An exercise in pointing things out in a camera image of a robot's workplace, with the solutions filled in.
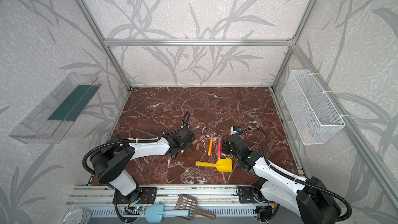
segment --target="yellow shovel blade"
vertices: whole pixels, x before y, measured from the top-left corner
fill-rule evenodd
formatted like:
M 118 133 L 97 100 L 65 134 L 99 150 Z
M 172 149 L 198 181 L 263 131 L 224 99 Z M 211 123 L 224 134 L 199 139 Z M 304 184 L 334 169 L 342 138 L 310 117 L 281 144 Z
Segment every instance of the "yellow shovel blade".
M 214 165 L 219 172 L 231 172 L 232 171 L 232 159 L 222 158 L 217 161 Z

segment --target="mesh basket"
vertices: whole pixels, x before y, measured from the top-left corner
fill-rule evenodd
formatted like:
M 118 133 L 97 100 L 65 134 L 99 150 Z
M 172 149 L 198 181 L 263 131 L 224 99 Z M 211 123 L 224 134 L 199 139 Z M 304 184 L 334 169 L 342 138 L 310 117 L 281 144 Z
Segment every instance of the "mesh basket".
M 282 96 L 303 144 L 324 144 L 346 126 L 327 93 L 307 69 L 290 72 Z

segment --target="transparent container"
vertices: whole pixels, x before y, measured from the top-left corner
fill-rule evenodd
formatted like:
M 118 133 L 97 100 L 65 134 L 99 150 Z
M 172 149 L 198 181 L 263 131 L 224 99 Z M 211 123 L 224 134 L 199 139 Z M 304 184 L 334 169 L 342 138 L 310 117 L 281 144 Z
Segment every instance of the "transparent container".
M 324 144 L 346 126 L 314 75 L 292 70 L 282 90 L 303 144 Z
M 70 73 L 10 136 L 23 143 L 57 144 L 97 92 L 98 76 Z

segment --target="brown litter scoop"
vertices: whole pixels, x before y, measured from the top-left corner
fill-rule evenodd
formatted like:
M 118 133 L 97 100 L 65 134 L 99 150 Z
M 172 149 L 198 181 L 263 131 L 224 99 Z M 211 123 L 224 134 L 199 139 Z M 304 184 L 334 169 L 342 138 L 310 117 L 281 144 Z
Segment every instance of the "brown litter scoop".
M 181 218 L 184 218 L 187 220 L 192 220 L 193 216 L 196 214 L 199 214 L 199 215 L 205 216 L 205 217 L 209 217 L 213 220 L 216 218 L 215 214 L 203 211 L 200 208 L 198 208 L 198 201 L 194 197 L 188 196 L 188 195 L 183 195 L 183 194 L 179 195 L 175 209 L 188 209 L 189 216 L 181 217 Z

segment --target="marker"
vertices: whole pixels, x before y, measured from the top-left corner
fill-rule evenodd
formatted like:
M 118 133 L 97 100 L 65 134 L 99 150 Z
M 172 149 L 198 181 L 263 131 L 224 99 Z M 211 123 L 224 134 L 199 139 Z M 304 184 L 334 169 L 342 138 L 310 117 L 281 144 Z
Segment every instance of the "marker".
M 221 159 L 221 137 L 218 137 L 218 157 L 217 159 Z
M 209 146 L 209 151 L 207 152 L 207 155 L 211 155 L 211 148 L 213 147 L 213 134 L 210 137 L 210 146 Z

